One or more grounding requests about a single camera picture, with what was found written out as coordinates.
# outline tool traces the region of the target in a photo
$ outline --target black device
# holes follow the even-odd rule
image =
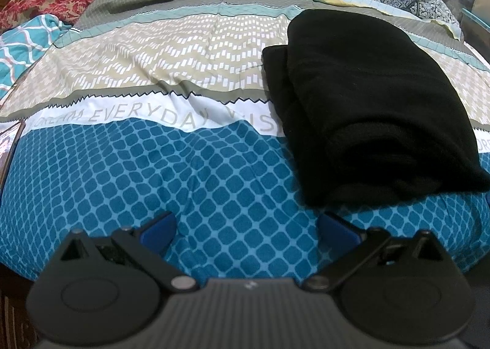
[[[58,247],[26,303],[38,349],[430,349],[458,338],[471,288],[433,233],[394,238],[332,214],[318,220],[340,258],[291,278],[211,279],[204,287],[161,258],[176,230],[166,212],[139,229]]]

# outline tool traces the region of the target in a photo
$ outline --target small logo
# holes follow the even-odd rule
[[[257,288],[259,285],[255,282],[255,281],[249,281],[248,283],[245,283],[243,285],[245,288],[247,288],[248,290],[254,290],[255,288]]]

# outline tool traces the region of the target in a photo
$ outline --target bedsheet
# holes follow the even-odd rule
[[[41,15],[0,36],[0,100],[70,27],[56,16]]]
[[[139,226],[163,210],[164,258],[199,282],[302,280],[331,261],[304,206],[262,78],[306,8],[397,25],[448,75],[490,171],[490,71],[449,23],[366,0],[95,0],[25,75],[1,126],[26,118],[0,205],[0,262],[35,279],[68,231]],[[332,209],[359,227],[432,229],[463,270],[490,250],[485,193]]]

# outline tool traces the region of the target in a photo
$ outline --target black fleece fabric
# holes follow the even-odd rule
[[[308,205],[490,189],[458,94],[397,27],[306,10],[291,21],[288,45],[262,55]]]

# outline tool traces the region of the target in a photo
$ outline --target metal screw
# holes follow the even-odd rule
[[[330,286],[330,281],[325,276],[314,275],[306,281],[306,285],[312,291],[322,291]]]
[[[189,276],[177,276],[170,282],[173,288],[177,290],[190,290],[197,284],[196,280]]]

